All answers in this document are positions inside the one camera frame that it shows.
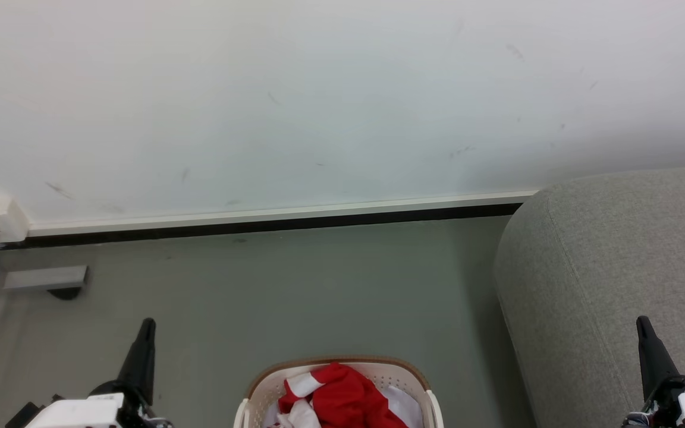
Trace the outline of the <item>white perforated laundry basket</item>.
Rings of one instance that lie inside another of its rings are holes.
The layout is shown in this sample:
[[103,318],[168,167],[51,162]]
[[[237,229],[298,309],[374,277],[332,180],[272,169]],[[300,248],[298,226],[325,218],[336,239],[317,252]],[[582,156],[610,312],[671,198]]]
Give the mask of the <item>white perforated laundry basket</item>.
[[393,387],[410,395],[419,405],[423,428],[445,428],[438,399],[422,372],[399,358],[377,355],[300,358],[270,366],[258,374],[247,388],[245,398],[237,407],[232,428],[264,428],[266,412],[282,395],[286,377],[320,369],[334,362],[357,370],[382,391]]

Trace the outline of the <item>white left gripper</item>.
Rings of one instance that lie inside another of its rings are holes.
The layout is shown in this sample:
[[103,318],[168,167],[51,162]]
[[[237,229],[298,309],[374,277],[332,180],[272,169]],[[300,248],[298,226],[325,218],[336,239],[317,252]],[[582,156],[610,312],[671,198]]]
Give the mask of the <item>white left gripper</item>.
[[172,428],[155,416],[154,319],[144,319],[117,380],[103,383],[82,400],[56,400],[36,412],[24,428]]

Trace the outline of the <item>white and black baseboard strip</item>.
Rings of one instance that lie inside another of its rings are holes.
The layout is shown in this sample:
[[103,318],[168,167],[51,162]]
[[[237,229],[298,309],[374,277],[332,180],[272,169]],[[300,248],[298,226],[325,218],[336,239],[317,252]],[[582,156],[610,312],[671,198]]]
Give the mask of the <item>white and black baseboard strip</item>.
[[525,190],[459,197],[153,216],[120,221],[50,223],[31,225],[24,240],[0,243],[0,250],[511,216],[534,194],[533,190]]

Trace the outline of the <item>red and white garment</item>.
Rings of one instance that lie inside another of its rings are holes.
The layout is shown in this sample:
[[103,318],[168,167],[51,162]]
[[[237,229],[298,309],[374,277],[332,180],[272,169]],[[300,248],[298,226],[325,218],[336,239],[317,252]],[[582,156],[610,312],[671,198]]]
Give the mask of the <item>red and white garment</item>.
[[337,362],[288,377],[271,428],[409,428],[372,381]]

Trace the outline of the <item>grey fabric sofa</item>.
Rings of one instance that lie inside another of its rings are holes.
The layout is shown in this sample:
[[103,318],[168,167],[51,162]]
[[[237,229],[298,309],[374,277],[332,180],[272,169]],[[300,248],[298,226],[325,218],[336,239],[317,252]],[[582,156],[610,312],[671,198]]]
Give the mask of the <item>grey fabric sofa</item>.
[[620,428],[643,404],[639,316],[685,375],[685,168],[537,192],[494,276],[536,427]]

